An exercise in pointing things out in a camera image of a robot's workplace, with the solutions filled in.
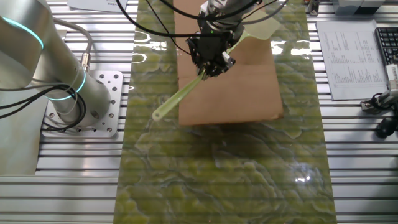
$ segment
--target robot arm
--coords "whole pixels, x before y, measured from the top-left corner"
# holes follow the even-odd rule
[[[222,16],[252,3],[253,0],[208,0],[201,6],[200,17]],[[244,14],[255,8],[250,7],[235,16],[220,21],[199,20],[200,33],[220,34],[220,37],[191,37],[187,40],[192,62],[205,69],[207,77],[217,77],[227,72],[234,64],[226,50],[234,46],[242,36],[244,27],[241,19]]]

